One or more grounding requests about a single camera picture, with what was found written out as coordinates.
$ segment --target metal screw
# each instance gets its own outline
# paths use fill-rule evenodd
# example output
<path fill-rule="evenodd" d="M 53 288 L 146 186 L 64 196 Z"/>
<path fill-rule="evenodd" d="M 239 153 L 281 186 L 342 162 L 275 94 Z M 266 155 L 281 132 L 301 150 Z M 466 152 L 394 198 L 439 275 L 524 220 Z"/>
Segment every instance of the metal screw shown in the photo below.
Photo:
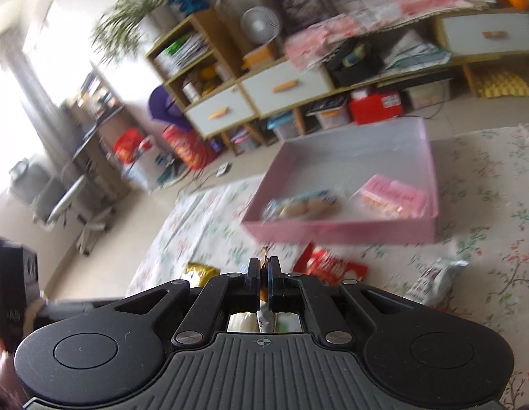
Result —
<path fill-rule="evenodd" d="M 184 345 L 197 344 L 203 338 L 202 334 L 197 331 L 182 331 L 175 337 L 177 342 Z"/>
<path fill-rule="evenodd" d="M 345 331 L 331 331 L 325 335 L 325 340 L 329 344 L 343 345 L 352 340 L 352 336 Z"/>

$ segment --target floral bedsheet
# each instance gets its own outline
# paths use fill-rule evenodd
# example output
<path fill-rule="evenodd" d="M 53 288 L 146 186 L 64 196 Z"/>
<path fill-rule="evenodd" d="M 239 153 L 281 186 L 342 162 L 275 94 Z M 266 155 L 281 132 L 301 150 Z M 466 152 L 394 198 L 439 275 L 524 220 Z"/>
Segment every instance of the floral bedsheet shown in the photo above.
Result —
<path fill-rule="evenodd" d="M 524 127 L 432 142 L 440 194 L 434 245 L 331 246 L 370 267 L 365 281 L 403 295 L 438 257 L 466 259 L 448 311 L 498 331 L 515 352 L 503 395 L 507 410 L 529 405 L 529 132 Z M 200 261 L 223 273 L 244 272 L 262 254 L 240 220 L 262 176 L 184 198 L 168 217 L 131 282 L 133 294 L 178 278 Z M 300 245 L 275 244 L 268 254 L 289 271 Z"/>

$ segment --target open pink box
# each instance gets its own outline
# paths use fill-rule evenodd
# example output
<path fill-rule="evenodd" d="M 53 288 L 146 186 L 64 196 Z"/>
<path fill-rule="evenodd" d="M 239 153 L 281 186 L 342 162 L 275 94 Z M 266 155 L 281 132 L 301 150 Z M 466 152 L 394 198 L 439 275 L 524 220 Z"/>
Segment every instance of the open pink box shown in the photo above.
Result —
<path fill-rule="evenodd" d="M 350 196 L 382 174 L 428 194 L 420 219 L 386 219 L 366 211 Z M 345 207 L 329 219 L 262 221 L 274 198 L 336 189 Z M 318 244 L 429 244 L 435 242 L 438 194 L 435 165 L 424 120 L 393 119 L 287 140 L 268 169 L 243 217 L 259 242 Z"/>

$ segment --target black basket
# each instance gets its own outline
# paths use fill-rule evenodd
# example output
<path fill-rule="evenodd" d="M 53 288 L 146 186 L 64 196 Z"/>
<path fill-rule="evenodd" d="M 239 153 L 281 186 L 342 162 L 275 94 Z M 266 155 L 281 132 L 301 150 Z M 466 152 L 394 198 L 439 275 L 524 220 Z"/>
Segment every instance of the black basket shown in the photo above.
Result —
<path fill-rule="evenodd" d="M 363 80 L 370 79 L 377 75 L 382 67 L 380 58 L 372 56 L 368 43 L 365 44 L 365 57 L 348 68 L 344 67 L 342 60 L 360 42 L 357 38 L 348 39 L 325 57 L 325 67 L 338 86 L 351 86 Z"/>

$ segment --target green plant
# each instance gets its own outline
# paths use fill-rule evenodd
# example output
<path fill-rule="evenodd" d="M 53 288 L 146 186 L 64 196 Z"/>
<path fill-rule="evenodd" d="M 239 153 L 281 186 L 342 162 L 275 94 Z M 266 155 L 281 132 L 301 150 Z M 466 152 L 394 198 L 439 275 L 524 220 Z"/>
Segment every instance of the green plant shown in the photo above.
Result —
<path fill-rule="evenodd" d="M 125 57 L 136 57 L 141 30 L 139 23 L 167 0 L 117 0 L 94 26 L 92 48 L 105 64 L 119 64 Z"/>

